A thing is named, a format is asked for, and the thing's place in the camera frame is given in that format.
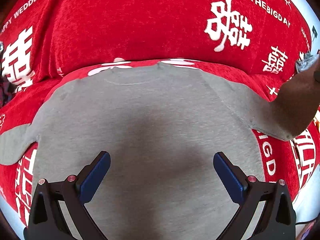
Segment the grey knit sweater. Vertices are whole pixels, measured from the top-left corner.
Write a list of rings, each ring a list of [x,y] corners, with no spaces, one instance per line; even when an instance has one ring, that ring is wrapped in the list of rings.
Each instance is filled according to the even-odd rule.
[[[88,205],[109,239],[212,239],[236,208],[214,154],[261,178],[254,131],[284,142],[300,135],[319,105],[317,70],[295,75],[272,102],[190,68],[105,70],[59,88],[9,141],[38,143],[34,180],[57,181],[109,152],[111,169]]]

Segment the blue-grey crumpled cloth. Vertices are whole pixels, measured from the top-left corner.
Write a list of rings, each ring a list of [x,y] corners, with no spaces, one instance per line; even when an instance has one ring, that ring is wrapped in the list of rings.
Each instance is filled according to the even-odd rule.
[[[301,54],[300,58],[295,62],[296,72],[301,73],[308,70],[318,59],[319,54],[311,54],[310,52]]]

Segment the red wedding print blanket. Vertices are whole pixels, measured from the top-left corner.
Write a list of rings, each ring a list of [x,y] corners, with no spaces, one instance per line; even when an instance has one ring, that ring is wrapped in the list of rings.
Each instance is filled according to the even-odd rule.
[[[272,102],[299,74],[295,62],[310,50],[311,35],[290,0],[17,0],[1,42],[1,83],[14,90],[1,104],[1,195],[28,225],[44,178],[34,180],[31,170],[39,145],[13,147],[9,137],[25,132],[59,88],[105,70],[163,63],[246,85]],[[319,164],[313,119],[287,142],[254,131],[263,176],[242,170],[285,180],[295,200]]]

